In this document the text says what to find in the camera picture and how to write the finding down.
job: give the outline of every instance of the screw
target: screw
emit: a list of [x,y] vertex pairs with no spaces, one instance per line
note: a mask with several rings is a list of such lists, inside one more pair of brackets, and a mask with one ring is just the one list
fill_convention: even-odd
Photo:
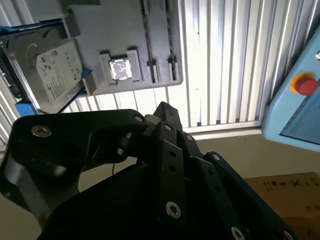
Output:
[[31,133],[38,138],[47,138],[52,132],[47,126],[36,125],[31,128]]
[[318,51],[318,52],[315,54],[315,59],[317,59],[318,61],[320,61],[320,51]]
[[165,210],[166,213],[174,219],[179,219],[181,217],[180,207],[172,201],[166,203]]
[[139,122],[143,122],[143,121],[144,121],[144,120],[143,120],[140,116],[138,116],[138,115],[135,116],[135,119],[136,119],[137,121],[139,121]]
[[122,156],[122,155],[124,155],[125,151],[124,151],[122,148],[118,148],[118,149],[116,150],[116,153],[117,153],[119,156]]
[[219,157],[218,155],[213,154],[212,156],[214,157],[214,159],[215,159],[215,160],[217,160],[217,161],[219,161],[219,160],[220,160],[220,157]]
[[169,131],[172,130],[172,128],[171,128],[169,125],[165,124],[164,126],[165,126],[165,128],[168,129]]
[[294,240],[294,238],[291,236],[291,234],[290,234],[289,232],[284,231],[284,235],[286,236],[286,238],[287,238],[288,240]]
[[190,136],[190,135],[187,135],[186,138],[187,138],[189,141],[193,141],[193,140],[194,140],[193,137]]
[[239,230],[239,228],[233,226],[231,227],[232,236],[235,240],[245,240],[245,236],[243,233]]

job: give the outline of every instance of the hard drive label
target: hard drive label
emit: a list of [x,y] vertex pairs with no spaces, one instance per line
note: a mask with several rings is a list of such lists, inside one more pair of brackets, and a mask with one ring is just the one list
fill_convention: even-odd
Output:
[[52,103],[68,94],[81,80],[83,70],[76,46],[72,41],[38,55],[36,69]]

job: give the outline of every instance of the black cable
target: black cable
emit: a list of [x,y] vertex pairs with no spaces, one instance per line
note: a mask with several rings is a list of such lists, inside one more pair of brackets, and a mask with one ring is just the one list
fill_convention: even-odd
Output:
[[112,166],[112,175],[111,176],[113,176],[114,173],[115,173],[115,166],[116,166],[116,164],[114,163],[113,166]]

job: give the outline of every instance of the black robotic arm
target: black robotic arm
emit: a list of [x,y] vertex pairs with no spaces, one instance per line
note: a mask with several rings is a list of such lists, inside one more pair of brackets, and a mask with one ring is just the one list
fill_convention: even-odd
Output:
[[[81,172],[128,156],[137,163],[79,193]],[[199,151],[164,102],[146,117],[128,109],[18,119],[0,190],[36,217],[39,240],[298,239],[222,156]]]

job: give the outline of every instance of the light blue control panel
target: light blue control panel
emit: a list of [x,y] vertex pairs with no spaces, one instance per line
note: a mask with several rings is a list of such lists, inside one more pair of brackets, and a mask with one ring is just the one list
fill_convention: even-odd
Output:
[[272,100],[262,125],[266,139],[320,152],[320,87],[309,96],[292,91],[297,76],[320,79],[320,27],[293,66]]

